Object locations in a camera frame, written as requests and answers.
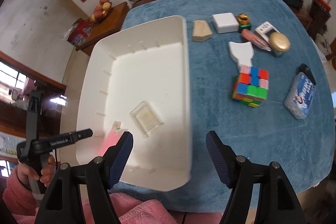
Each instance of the white plastic bin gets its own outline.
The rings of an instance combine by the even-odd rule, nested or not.
[[[142,101],[147,101],[163,122],[147,138],[130,115]],[[96,44],[85,74],[77,120],[77,130],[91,128],[93,137],[77,143],[80,164],[97,156],[114,121],[121,121],[121,128],[134,137],[121,181],[169,191],[189,180],[192,138],[184,17],[147,22]]]

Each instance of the plush table cover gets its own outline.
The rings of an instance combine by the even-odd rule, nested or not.
[[[211,22],[211,15],[229,12],[248,14],[252,30],[269,21],[291,41],[289,52],[278,58],[253,46],[253,66],[269,71],[268,99],[256,109],[231,100],[238,72],[228,42],[243,40],[237,32],[217,34]],[[314,45],[290,8],[282,0],[157,0],[132,9],[123,29],[172,15],[184,16],[188,28],[191,180],[169,192],[122,182],[113,191],[141,200],[158,199],[167,209],[176,211],[223,212],[231,190],[220,182],[206,149],[205,136],[210,130],[251,162],[268,165],[278,161],[297,193],[324,179],[330,172],[335,146],[333,103]],[[213,37],[193,42],[194,20],[206,20]],[[301,63],[311,68],[317,87],[308,117],[297,120],[283,102]],[[252,207],[257,206],[258,188],[255,185]]]

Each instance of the human hand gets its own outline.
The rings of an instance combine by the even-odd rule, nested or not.
[[[34,179],[40,180],[42,183],[44,183],[45,187],[48,187],[54,176],[54,167],[56,165],[56,161],[52,155],[48,157],[48,163],[49,165],[41,170],[41,177],[39,177],[34,168],[31,166],[27,164],[19,164],[17,166],[17,177],[19,178],[21,184],[26,189],[31,190],[28,179]]]

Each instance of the pile of fruit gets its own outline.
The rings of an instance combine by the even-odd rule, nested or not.
[[[110,8],[111,8],[110,0],[100,0],[99,4],[93,10],[93,14],[90,16],[90,22],[99,21],[105,18]]]

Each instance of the device screen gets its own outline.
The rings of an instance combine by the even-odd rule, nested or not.
[[[269,36],[274,32],[277,32],[277,31],[272,29],[272,30],[268,31],[267,33],[265,33],[265,35],[269,38]]]

